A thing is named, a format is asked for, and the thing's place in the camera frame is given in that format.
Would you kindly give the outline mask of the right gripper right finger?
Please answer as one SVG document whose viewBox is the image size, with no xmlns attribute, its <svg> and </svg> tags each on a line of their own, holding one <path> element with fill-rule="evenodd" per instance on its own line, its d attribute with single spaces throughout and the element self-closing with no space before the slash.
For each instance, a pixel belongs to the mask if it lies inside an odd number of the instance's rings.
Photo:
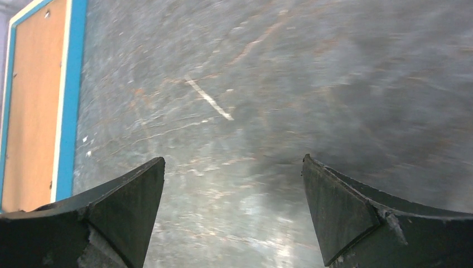
<svg viewBox="0 0 473 268">
<path fill-rule="evenodd" d="M 472 266 L 472 214 L 390 195 L 310 155 L 302 177 L 326 267 Z"/>
</svg>

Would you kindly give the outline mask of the wooden picture frame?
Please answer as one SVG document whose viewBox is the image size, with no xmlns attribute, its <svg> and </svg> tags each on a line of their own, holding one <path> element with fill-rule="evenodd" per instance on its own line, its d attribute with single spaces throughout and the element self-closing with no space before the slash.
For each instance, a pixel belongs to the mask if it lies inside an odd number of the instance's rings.
<svg viewBox="0 0 473 268">
<path fill-rule="evenodd" d="M 9 22 L 6 69 L 1 117 L 1 212 L 4 170 L 13 78 L 16 28 L 24 20 L 51 1 L 32 1 Z M 49 203 L 66 199 L 73 191 L 73 170 L 76 128 L 79 112 L 79 92 L 83 59 L 86 1 L 66 1 L 64 42 L 61 59 L 59 105 L 57 109 L 54 166 Z"/>
</svg>

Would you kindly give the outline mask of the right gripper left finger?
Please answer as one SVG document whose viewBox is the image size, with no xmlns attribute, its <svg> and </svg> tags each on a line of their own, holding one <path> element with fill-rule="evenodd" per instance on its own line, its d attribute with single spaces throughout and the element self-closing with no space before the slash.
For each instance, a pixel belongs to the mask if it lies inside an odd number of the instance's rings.
<svg viewBox="0 0 473 268">
<path fill-rule="evenodd" d="M 1 215 L 2 267 L 142 267 L 165 160 L 30 212 Z"/>
</svg>

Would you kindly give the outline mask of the brown cardboard backing board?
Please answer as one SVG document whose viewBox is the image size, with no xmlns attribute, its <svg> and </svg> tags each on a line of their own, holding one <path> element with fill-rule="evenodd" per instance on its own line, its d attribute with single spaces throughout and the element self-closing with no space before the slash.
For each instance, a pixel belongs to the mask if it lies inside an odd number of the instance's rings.
<svg viewBox="0 0 473 268">
<path fill-rule="evenodd" d="M 16 28 L 2 209 L 48 204 L 54 166 L 66 1 L 51 1 Z"/>
</svg>

